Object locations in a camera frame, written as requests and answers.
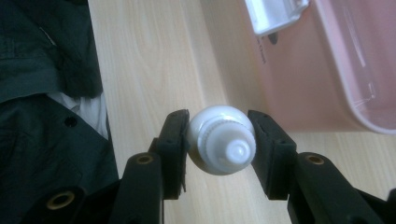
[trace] white cloth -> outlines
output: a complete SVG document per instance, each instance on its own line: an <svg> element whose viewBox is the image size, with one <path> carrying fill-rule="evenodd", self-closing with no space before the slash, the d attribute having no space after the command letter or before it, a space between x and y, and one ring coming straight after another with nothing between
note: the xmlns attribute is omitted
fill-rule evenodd
<svg viewBox="0 0 396 224"><path fill-rule="evenodd" d="M79 115L85 122L108 140L106 101L103 93L95 98L71 98L61 92L48 93L47 95L52 100Z"/></svg>

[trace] jacket button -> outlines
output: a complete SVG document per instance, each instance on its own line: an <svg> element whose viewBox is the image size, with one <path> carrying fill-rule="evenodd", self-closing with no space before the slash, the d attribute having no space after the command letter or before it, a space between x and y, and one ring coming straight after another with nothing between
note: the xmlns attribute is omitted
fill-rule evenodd
<svg viewBox="0 0 396 224"><path fill-rule="evenodd" d="M77 119L73 117L68 117L64 120L64 125L66 125L66 127L68 128L73 128L77 125Z"/></svg>

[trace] black plastic part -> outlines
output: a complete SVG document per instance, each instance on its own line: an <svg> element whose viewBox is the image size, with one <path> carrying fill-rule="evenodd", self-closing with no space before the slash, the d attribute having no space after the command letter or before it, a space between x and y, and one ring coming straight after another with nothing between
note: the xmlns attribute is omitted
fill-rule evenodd
<svg viewBox="0 0 396 224"><path fill-rule="evenodd" d="M176 200L181 188L186 191L186 157L189 144L186 131L190 114L188 110L178 110L168 115L160 136L155 138L149 152L160 155L163 164L163 198Z"/></svg>
<svg viewBox="0 0 396 224"><path fill-rule="evenodd" d="M268 115L250 110L248 118L256 134L256 156L251 163L270 200L287 200L296 144Z"/></svg>
<svg viewBox="0 0 396 224"><path fill-rule="evenodd" d="M375 196L358 190L361 197L371 206L379 217L387 224L396 223L396 189L389 193L387 201L376 198Z"/></svg>
<svg viewBox="0 0 396 224"><path fill-rule="evenodd" d="M293 185L290 191L288 212L293 224L315 223L314 215L297 183Z"/></svg>
<svg viewBox="0 0 396 224"><path fill-rule="evenodd" d="M86 197L76 218L76 224L107 224L119 191L117 181Z"/></svg>
<svg viewBox="0 0 396 224"><path fill-rule="evenodd" d="M67 0L68 2L71 2L75 5L88 5L88 0Z"/></svg>
<svg viewBox="0 0 396 224"><path fill-rule="evenodd" d="M301 153L294 173L315 223L383 223L329 159Z"/></svg>
<svg viewBox="0 0 396 224"><path fill-rule="evenodd" d="M74 223L84 200L85 192L81 188L56 189L37 201L23 218L21 224Z"/></svg>
<svg viewBox="0 0 396 224"><path fill-rule="evenodd" d="M148 152L128 160L109 223L163 223L160 156Z"/></svg>

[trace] black fabric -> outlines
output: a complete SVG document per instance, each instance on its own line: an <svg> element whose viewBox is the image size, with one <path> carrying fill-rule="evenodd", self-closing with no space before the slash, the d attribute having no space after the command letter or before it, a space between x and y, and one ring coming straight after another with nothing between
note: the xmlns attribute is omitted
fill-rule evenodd
<svg viewBox="0 0 396 224"><path fill-rule="evenodd" d="M81 3L0 0L0 223L19 223L54 189L91 194L118 180L111 142L45 94L102 92Z"/></svg>
<svg viewBox="0 0 396 224"><path fill-rule="evenodd" d="M0 0L0 103L56 91L102 92L88 6Z"/></svg>
<svg viewBox="0 0 396 224"><path fill-rule="evenodd" d="M109 142L46 95L3 103L0 114L1 223L19 223L54 189L80 186L91 194L118 180Z"/></svg>

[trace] white object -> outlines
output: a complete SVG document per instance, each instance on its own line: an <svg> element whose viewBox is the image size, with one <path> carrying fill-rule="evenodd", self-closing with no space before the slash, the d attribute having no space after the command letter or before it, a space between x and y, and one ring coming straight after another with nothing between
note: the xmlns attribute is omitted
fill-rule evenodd
<svg viewBox="0 0 396 224"><path fill-rule="evenodd" d="M93 127L100 135L108 140L106 126L106 102L105 96L101 93L95 98L78 97L71 98L62 92L47 94L49 98L63 105L67 109L79 115L85 122Z"/></svg>
<svg viewBox="0 0 396 224"><path fill-rule="evenodd" d="M229 175L247 167L256 153L254 129L240 110L210 106L190 122L189 155L202 170L212 175Z"/></svg>
<svg viewBox="0 0 396 224"><path fill-rule="evenodd" d="M300 19L309 0L245 0L256 35L270 35Z"/></svg>

